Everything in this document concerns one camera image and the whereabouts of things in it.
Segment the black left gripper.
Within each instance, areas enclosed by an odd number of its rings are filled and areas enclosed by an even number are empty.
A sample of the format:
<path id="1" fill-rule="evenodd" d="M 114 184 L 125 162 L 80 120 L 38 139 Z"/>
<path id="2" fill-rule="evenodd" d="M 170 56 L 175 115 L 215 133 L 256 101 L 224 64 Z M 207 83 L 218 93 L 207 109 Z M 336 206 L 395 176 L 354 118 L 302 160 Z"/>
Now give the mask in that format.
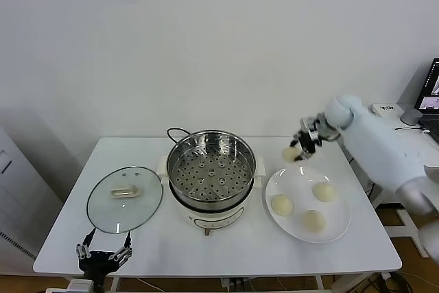
<path id="1" fill-rule="evenodd" d="M 95 285 L 103 285 L 106 276 L 119 269 L 119 262 L 127 262 L 132 256 L 131 233 L 128 233 L 122 248 L 114 253 L 114 259 L 110 259 L 113 252 L 91 251 L 89 246 L 93 240 L 96 228 L 87 234 L 81 244 L 77 244 L 75 251 L 78 258 L 79 269 L 86 279 L 93 281 Z"/>

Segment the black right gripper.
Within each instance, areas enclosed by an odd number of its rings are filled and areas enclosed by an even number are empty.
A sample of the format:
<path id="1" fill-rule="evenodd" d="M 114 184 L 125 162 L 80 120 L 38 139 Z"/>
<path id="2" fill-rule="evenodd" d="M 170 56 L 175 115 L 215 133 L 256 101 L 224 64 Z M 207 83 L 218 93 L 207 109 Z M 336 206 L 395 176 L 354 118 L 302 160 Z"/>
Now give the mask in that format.
<path id="1" fill-rule="evenodd" d="M 316 148 L 322 147 L 322 139 L 318 131 L 302 129 L 294 134 L 289 144 L 290 147 L 296 147 L 297 145 L 301 145 L 302 150 L 296 150 L 294 162 L 307 161 L 314 155 Z"/>

